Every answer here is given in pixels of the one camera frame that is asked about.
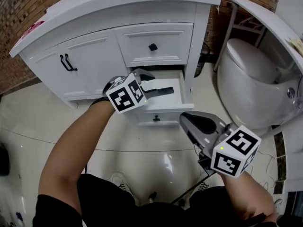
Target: forearm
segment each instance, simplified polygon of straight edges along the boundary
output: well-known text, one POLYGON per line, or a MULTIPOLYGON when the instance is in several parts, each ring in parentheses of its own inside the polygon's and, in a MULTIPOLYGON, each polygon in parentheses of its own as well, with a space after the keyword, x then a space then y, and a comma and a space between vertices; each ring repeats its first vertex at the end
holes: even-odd
POLYGON ((221 175, 237 214, 247 219, 258 214, 267 215, 267 222, 276 222, 275 205, 271 195, 247 172, 238 178, 221 175))
POLYGON ((104 101, 77 119, 54 146, 41 177, 55 175, 76 182, 113 113, 110 102, 104 101))

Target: toilet seat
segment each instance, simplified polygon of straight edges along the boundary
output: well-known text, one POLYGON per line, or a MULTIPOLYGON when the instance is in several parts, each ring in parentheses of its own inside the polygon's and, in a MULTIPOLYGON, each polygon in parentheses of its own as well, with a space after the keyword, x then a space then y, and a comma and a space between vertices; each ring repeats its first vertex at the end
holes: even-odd
POLYGON ((251 44, 240 39, 230 39, 226 48, 237 66, 251 78, 273 84, 279 76, 275 64, 251 44))

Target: cabinet door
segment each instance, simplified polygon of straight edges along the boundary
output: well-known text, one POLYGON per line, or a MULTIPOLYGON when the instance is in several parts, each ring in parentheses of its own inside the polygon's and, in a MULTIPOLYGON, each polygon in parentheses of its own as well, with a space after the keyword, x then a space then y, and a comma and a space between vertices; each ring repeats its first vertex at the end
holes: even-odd
POLYGON ((80 71, 70 71, 64 54, 55 46, 30 59, 42 81, 52 85, 52 90, 62 97, 91 95, 89 80, 80 71))
POLYGON ((86 74, 93 94, 102 94, 106 83, 114 76, 127 74, 113 29, 94 32, 59 45, 78 72, 86 74))

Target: white floor tile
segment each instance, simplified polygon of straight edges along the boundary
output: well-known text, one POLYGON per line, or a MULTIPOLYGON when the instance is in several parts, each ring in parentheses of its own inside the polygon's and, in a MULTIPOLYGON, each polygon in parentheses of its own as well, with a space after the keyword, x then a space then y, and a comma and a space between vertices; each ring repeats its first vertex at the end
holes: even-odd
MULTIPOLYGON (((213 113, 226 123, 230 118, 221 104, 213 82, 212 64, 205 64, 192 89, 194 110, 213 113)), ((83 114, 91 101, 80 102, 71 110, 43 83, 3 97, 0 104, 1 127, 37 140, 56 143, 63 132, 83 114)), ((183 130, 178 127, 137 127, 123 115, 114 114, 97 149, 122 151, 161 151, 192 149, 183 130)))
MULTIPOLYGON (((194 80, 194 110, 216 114, 230 123, 215 85, 213 66, 206 63, 194 80)), ((6 204, 13 212, 21 212, 26 226, 31 226, 40 174, 54 143, 90 103, 81 102, 77 110, 71 110, 42 83, 2 98, 0 141, 8 148, 11 172, 0 178, 0 207, 6 204)), ((178 126, 137 127, 123 115, 114 114, 89 161, 88 172, 106 180, 113 172, 122 172, 141 203, 147 203, 154 191, 158 193, 155 201, 170 202, 200 175, 193 149, 178 126)), ((273 138, 263 141, 260 151, 275 156, 273 138)), ((272 194, 274 181, 268 175, 276 179, 277 167, 276 160, 271 160, 266 172, 269 160, 270 156, 258 153, 247 171, 272 194)))
POLYGON ((33 140, 10 133, 0 132, 0 140, 9 153, 10 173, 0 178, 2 203, 15 217, 20 212, 26 226, 31 226, 35 215, 38 186, 42 169, 53 144, 33 140))
POLYGON ((192 187, 200 176, 194 150, 171 152, 110 152, 96 150, 88 173, 111 180, 114 172, 127 178, 141 204, 157 192, 155 201, 171 202, 192 187))

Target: brick wall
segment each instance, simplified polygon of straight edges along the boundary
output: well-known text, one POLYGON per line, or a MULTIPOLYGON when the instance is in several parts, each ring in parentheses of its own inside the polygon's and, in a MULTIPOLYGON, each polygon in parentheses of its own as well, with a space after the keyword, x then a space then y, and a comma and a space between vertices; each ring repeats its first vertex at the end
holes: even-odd
MULTIPOLYGON (((11 58, 9 51, 22 34, 35 23, 46 9, 59 0, 0 0, 0 93, 3 93, 36 76, 19 58, 11 58)), ((278 0, 251 0, 274 11, 278 0)), ((211 8, 205 42, 212 53, 218 53, 223 43, 228 26, 232 4, 222 0, 218 14, 215 6, 211 8)), ((237 19, 246 18, 245 11, 240 10, 237 19)), ((233 37, 245 37, 248 41, 254 38, 248 32, 238 31, 233 37)))

